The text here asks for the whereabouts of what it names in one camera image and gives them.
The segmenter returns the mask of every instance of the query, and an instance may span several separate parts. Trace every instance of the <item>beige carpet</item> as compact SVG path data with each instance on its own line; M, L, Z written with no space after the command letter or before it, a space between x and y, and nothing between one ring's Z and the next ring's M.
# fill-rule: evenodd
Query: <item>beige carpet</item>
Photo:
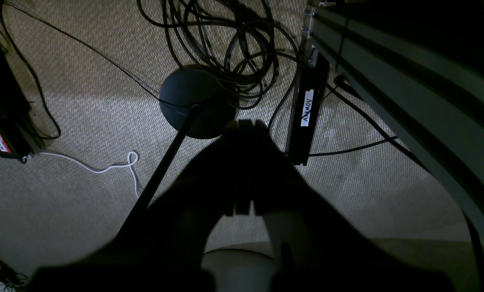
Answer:
M259 1L247 2L261 11ZM299 37L305 2L269 2L276 19ZM87 41L154 88L177 68L163 30L142 19L133 0L14 3ZM158 1L147 0L146 6L151 15L161 15ZM140 161L135 168L145 185L176 134L157 100L76 41L13 8L5 7L4 17L16 44L36 70L51 112L62 127L62 138L49 149L98 168L125 161L127 152L136 150ZM219 29L218 45L225 46L232 33ZM7 59L28 100L34 101L35 122L53 133L25 66L14 52ZM293 71L294 64L281 60L277 85L258 107L239 112L238 118L268 122ZM379 120L366 105L358 104ZM287 124L289 107L286 103L273 131L280 147L287 133L287 127L280 125ZM336 98L327 98L312 152L344 150L378 140L380 135L352 109ZM210 142L187 138L157 194ZM389 144L315 157L298 170L368 237L468 240L457 204L431 175ZM28 275L39 266L77 260L116 235L135 201L133 179L126 169L92 174L58 157L38 155L26 165L0 158L0 257ZM235 216L218 223L207 249L266 240L262 220Z

